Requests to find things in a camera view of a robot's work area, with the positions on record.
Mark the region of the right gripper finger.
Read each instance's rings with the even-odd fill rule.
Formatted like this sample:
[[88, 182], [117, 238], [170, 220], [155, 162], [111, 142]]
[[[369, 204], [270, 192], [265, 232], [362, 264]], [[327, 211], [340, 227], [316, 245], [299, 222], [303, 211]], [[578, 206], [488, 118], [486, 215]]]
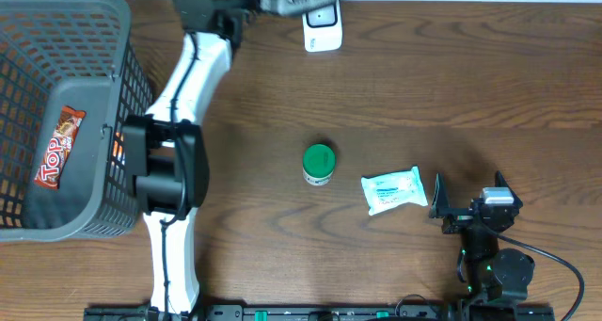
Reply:
[[508, 185], [507, 181], [505, 180], [505, 178], [502, 175], [500, 170], [496, 171], [494, 178], [495, 178], [495, 187], [510, 188], [510, 186]]
[[447, 194], [444, 177], [441, 173], [436, 175], [435, 192], [432, 199], [429, 218], [444, 218], [450, 211], [451, 206]]

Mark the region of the white wet wipes pack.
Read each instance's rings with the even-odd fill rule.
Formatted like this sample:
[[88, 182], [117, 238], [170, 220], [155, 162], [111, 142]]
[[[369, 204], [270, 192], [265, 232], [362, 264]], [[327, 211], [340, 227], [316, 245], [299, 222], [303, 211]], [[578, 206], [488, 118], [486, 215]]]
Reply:
[[428, 205], [418, 166], [371, 178], [362, 177], [360, 182], [370, 216], [408, 203]]

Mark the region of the green lid white jar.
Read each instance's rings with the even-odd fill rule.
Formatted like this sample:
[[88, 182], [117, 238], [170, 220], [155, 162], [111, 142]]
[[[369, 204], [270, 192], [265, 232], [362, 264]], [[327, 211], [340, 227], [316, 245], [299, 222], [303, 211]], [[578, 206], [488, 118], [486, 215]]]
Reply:
[[303, 155], [303, 175], [310, 185], [326, 185], [332, 178], [335, 166], [336, 155], [325, 144], [313, 144]]

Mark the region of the red chocolate bar wrapper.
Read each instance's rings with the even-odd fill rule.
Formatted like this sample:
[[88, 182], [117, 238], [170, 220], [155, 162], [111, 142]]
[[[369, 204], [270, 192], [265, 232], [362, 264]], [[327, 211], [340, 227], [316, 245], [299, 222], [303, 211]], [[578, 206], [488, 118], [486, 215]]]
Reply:
[[80, 125], [86, 117], [84, 110], [62, 107], [59, 119], [34, 178], [38, 186], [58, 190], [60, 176], [73, 149]]

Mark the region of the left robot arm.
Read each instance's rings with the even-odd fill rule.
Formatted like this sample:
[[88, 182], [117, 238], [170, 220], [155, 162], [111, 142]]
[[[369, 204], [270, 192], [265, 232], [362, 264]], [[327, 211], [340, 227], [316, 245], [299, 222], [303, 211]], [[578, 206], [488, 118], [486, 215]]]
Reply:
[[182, 52], [160, 96], [122, 127], [128, 194], [151, 241], [153, 291], [148, 320], [185, 319], [200, 284], [195, 218], [209, 186], [202, 125], [214, 93], [230, 72], [245, 23], [257, 13], [296, 17], [338, 0], [171, 0], [183, 30]]

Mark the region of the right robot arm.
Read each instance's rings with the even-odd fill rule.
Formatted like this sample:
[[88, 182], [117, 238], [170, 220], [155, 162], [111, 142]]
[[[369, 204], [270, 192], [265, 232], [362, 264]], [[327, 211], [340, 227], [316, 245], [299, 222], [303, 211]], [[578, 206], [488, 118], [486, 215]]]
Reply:
[[534, 272], [533, 259], [517, 249], [501, 249], [501, 233], [515, 224], [522, 200], [502, 174], [485, 187], [466, 208], [451, 206], [444, 177], [436, 175], [430, 218], [442, 221], [444, 234], [458, 234], [461, 248], [456, 275], [469, 286], [475, 304], [516, 304], [528, 296]]

